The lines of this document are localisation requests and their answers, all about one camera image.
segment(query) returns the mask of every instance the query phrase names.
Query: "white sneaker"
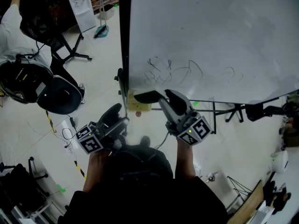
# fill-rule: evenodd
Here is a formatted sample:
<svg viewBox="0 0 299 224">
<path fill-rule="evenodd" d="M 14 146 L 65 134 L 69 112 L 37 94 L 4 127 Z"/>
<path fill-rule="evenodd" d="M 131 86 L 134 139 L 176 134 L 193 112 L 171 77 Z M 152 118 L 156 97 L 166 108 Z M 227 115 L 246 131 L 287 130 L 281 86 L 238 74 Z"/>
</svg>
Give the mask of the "white sneaker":
<svg viewBox="0 0 299 224">
<path fill-rule="evenodd" d="M 81 104 L 84 104 L 86 102 L 86 86 L 83 83 L 81 83 L 79 85 L 79 88 L 84 90 L 84 95 L 83 95 L 82 100 L 81 100 Z"/>
</svg>

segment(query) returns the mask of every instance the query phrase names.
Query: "yellow and black tape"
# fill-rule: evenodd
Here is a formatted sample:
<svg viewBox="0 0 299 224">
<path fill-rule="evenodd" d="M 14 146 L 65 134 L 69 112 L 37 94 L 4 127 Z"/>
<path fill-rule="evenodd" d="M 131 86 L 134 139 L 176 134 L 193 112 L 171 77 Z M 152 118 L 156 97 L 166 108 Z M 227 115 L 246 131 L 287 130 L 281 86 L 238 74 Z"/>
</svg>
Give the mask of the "yellow and black tape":
<svg viewBox="0 0 299 224">
<path fill-rule="evenodd" d="M 48 111 L 46 111 L 46 114 L 47 114 L 48 120 L 49 120 L 49 122 L 50 122 L 50 125 L 51 125 L 51 127 L 52 127 L 53 133 L 56 133 L 57 131 L 56 131 L 55 127 L 53 126 L 53 122 L 52 122 L 52 120 L 51 120 L 51 118 L 50 118 L 50 116 L 49 116 Z"/>
<path fill-rule="evenodd" d="M 83 170 L 80 168 L 80 166 L 78 165 L 77 161 L 74 161 L 74 163 L 76 164 L 77 169 L 79 170 L 79 172 L 82 174 L 82 176 L 86 179 L 86 175 L 83 172 Z"/>
</svg>

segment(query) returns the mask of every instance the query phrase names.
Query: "tiled floor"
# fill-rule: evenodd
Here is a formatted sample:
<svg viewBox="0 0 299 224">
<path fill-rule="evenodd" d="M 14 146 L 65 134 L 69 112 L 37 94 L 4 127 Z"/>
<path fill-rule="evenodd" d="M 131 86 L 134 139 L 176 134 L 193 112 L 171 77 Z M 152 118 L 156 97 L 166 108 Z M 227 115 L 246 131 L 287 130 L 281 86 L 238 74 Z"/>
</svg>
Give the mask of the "tiled floor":
<svg viewBox="0 0 299 224">
<path fill-rule="evenodd" d="M 87 102 L 80 106 L 71 116 L 75 118 L 77 128 L 97 121 L 112 105 L 122 103 L 118 95 L 119 86 L 114 81 L 117 70 L 121 68 L 120 25 L 119 13 L 108 21 L 109 34 L 106 38 L 94 39 L 96 28 L 84 33 L 85 39 L 80 43 L 78 52 L 88 54 L 92 62 L 84 59 L 73 59 L 65 67 L 79 82 L 87 86 Z M 78 37 L 78 29 L 65 33 L 70 46 L 74 46 Z M 66 57 L 65 48 L 59 51 Z M 281 106 L 282 100 L 276 100 L 272 105 Z M 200 103 L 196 108 L 211 109 L 211 104 Z M 217 104 L 216 109 L 228 109 L 226 104 Z M 204 114 L 210 124 L 213 124 L 211 113 Z M 74 160 L 87 172 L 88 156 L 73 143 L 71 153 L 64 149 L 61 131 L 68 127 L 74 130 L 69 119 L 64 115 L 50 114 L 57 129 L 56 135 L 45 115 L 45 111 L 36 104 L 22 105 L 11 99 L 4 101 L 0 108 L 0 153 L 7 165 L 22 163 L 28 168 L 28 158 L 35 158 L 38 172 L 47 172 L 50 176 L 41 180 L 41 185 L 51 194 L 51 198 L 64 207 L 69 204 L 73 193 L 82 190 L 84 178 L 78 172 Z M 166 118 L 159 111 L 143 113 L 136 117 L 129 113 L 128 141 L 137 144 L 142 136 L 151 139 L 151 146 L 160 144 L 167 130 Z M 270 154 L 280 143 L 278 129 L 281 117 L 263 118 L 255 123 L 247 120 L 240 124 L 234 116 L 231 122 L 225 122 L 225 115 L 217 117 L 217 134 L 210 135 L 202 144 L 193 147 L 194 165 L 197 175 L 206 176 L 210 172 L 219 172 L 215 182 L 208 186 L 228 206 L 236 197 L 227 176 L 240 181 L 248 188 L 253 188 L 259 179 L 265 179 L 269 170 Z M 169 136 L 160 149 L 170 161 L 174 171 L 177 155 L 176 140 Z M 62 193 L 57 184 L 65 189 Z"/>
</svg>

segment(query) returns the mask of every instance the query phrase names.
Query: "white shirt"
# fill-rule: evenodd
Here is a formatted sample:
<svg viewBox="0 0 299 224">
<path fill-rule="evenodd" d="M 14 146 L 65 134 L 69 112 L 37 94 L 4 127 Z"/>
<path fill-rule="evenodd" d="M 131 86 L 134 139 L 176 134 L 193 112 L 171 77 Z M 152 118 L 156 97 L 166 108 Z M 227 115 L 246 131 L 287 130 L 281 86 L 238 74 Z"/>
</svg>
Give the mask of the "white shirt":
<svg viewBox="0 0 299 224">
<path fill-rule="evenodd" d="M 0 63 L 5 60 L 3 53 L 31 54 L 38 52 L 36 41 L 22 33 L 21 26 L 22 16 L 20 15 L 19 8 L 16 4 L 10 8 L 3 15 L 0 24 Z M 38 47 L 42 47 L 42 43 L 37 43 Z M 44 45 L 39 51 L 39 56 L 42 60 L 42 65 L 50 68 L 52 62 L 51 48 Z"/>
</svg>

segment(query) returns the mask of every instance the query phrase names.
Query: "seated person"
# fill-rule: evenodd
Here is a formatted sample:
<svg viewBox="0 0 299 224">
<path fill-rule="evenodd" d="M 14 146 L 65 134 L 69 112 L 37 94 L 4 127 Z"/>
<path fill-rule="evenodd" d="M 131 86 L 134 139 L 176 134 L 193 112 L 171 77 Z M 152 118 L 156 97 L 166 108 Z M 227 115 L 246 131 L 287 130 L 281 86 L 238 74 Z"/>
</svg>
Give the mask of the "seated person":
<svg viewBox="0 0 299 224">
<path fill-rule="evenodd" d="M 140 145 L 109 154 L 104 149 L 90 155 L 83 191 L 75 192 L 58 224 L 159 220 L 227 223 L 224 205 L 196 177 L 192 147 L 183 141 L 178 140 L 175 179 L 165 155 L 150 148 L 146 136 Z"/>
<path fill-rule="evenodd" d="M 81 93 L 82 101 L 86 102 L 86 87 L 78 85 L 74 78 L 63 68 L 62 64 L 52 56 L 51 48 L 24 35 L 20 29 L 22 16 L 19 12 L 20 0 L 12 0 L 10 8 L 5 12 L 0 24 L 0 55 L 9 50 L 17 50 L 24 54 L 22 49 L 31 49 L 32 54 L 38 55 L 45 61 L 45 67 L 51 69 L 54 75 L 59 75 L 73 84 Z"/>
<path fill-rule="evenodd" d="M 286 192 L 285 183 L 280 187 L 279 192 L 276 192 L 276 190 L 277 187 L 275 186 L 275 181 L 267 182 L 263 188 L 267 206 L 274 208 L 273 215 L 278 211 L 281 211 L 285 207 L 287 201 L 291 198 L 291 193 Z"/>
</svg>

